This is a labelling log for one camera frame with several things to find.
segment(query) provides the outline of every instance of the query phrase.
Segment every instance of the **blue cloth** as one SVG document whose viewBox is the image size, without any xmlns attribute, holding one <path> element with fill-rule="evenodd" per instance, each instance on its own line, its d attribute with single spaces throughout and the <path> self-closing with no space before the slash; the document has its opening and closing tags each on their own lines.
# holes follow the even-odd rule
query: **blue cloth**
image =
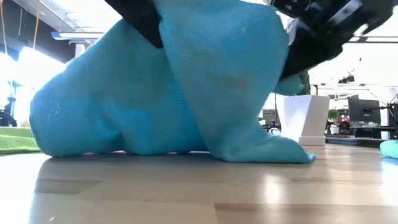
<svg viewBox="0 0 398 224">
<path fill-rule="evenodd" d="M 390 140 L 380 144 L 380 150 L 383 155 L 398 159 L 398 141 Z"/>
<path fill-rule="evenodd" d="M 156 8 L 164 49 L 120 21 L 37 92 L 30 125 L 44 153 L 209 151 L 229 162 L 313 160 L 259 126 L 270 92 L 302 88 L 299 77 L 278 83 L 288 36 L 273 7 L 158 0 Z"/>
</svg>

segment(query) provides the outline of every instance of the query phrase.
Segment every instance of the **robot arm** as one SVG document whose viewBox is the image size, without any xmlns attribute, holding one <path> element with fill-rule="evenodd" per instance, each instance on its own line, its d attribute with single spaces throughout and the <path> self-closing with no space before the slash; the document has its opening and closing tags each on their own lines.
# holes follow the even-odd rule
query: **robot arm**
<svg viewBox="0 0 398 224">
<path fill-rule="evenodd" d="M 289 77 L 343 51 L 364 25 L 367 34 L 385 23 L 397 0 L 271 0 L 282 13 L 293 17 L 289 32 L 289 56 L 281 78 Z"/>
<path fill-rule="evenodd" d="M 162 48 L 159 16 L 152 0 L 105 0 L 155 47 Z M 385 23 L 398 0 L 267 0 L 293 17 L 289 56 L 282 78 L 331 60 L 363 25 L 367 34 Z"/>
</svg>

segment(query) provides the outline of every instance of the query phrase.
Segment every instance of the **white planter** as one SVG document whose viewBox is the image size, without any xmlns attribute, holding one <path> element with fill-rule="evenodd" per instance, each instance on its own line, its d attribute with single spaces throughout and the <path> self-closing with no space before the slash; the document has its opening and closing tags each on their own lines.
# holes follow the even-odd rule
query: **white planter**
<svg viewBox="0 0 398 224">
<path fill-rule="evenodd" d="M 329 97 L 317 95 L 278 97 L 282 136 L 302 146 L 324 146 L 329 101 Z"/>
<path fill-rule="evenodd" d="M 339 127 L 330 127 L 330 134 L 338 134 Z"/>
</svg>

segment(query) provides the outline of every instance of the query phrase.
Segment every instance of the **ceiling light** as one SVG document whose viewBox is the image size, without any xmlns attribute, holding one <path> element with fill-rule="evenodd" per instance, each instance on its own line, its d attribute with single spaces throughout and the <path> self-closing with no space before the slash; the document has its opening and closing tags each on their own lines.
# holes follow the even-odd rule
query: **ceiling light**
<svg viewBox="0 0 398 224">
<path fill-rule="evenodd" d="M 55 40 L 86 40 L 99 39 L 104 35 L 101 32 L 52 32 Z"/>
<path fill-rule="evenodd" d="M 349 40 L 350 44 L 398 44 L 398 37 L 377 37 L 362 36 L 353 37 Z"/>
</svg>

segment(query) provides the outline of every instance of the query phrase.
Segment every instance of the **wooden table surface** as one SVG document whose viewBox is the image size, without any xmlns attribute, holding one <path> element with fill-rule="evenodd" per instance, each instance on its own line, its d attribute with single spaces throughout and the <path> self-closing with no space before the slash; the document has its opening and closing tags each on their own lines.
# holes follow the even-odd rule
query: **wooden table surface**
<svg viewBox="0 0 398 224">
<path fill-rule="evenodd" d="M 313 164 L 2 156 L 0 223 L 398 223 L 397 160 L 364 147 L 306 150 L 318 154 Z"/>
</svg>

